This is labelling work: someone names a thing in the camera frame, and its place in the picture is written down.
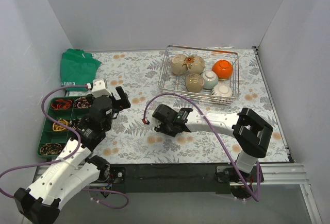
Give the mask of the beige bowl orange flower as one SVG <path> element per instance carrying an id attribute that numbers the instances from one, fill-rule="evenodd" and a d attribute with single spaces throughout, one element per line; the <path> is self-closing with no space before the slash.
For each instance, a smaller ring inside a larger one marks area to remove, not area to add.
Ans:
<path id="1" fill-rule="evenodd" d="M 198 55 L 186 57 L 185 64 L 190 73 L 201 74 L 205 69 L 205 61 Z"/>

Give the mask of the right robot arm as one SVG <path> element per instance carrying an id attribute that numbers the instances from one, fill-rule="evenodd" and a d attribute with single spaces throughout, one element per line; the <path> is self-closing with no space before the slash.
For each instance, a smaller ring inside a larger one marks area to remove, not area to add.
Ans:
<path id="1" fill-rule="evenodd" d="M 235 160 L 233 174 L 242 182 L 251 177 L 258 159 L 266 157 L 273 133 L 273 127 L 250 108 L 231 114 L 201 114 L 197 109 L 174 110 L 161 104 L 148 111 L 146 118 L 156 132 L 172 137 L 183 132 L 203 131 L 235 138 L 241 152 Z"/>

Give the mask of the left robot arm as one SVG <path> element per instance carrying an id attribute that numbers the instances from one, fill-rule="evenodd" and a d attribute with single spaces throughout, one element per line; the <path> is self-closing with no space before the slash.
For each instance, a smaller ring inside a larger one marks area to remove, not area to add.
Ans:
<path id="1" fill-rule="evenodd" d="M 118 113 L 130 108 L 123 89 L 116 87 L 116 91 L 120 99 L 106 87 L 93 87 L 87 96 L 91 107 L 74 136 L 38 180 L 14 193 L 19 212 L 32 223 L 54 223 L 61 208 L 89 183 L 109 181 L 109 162 L 93 155 L 93 151 L 106 137 Z"/>

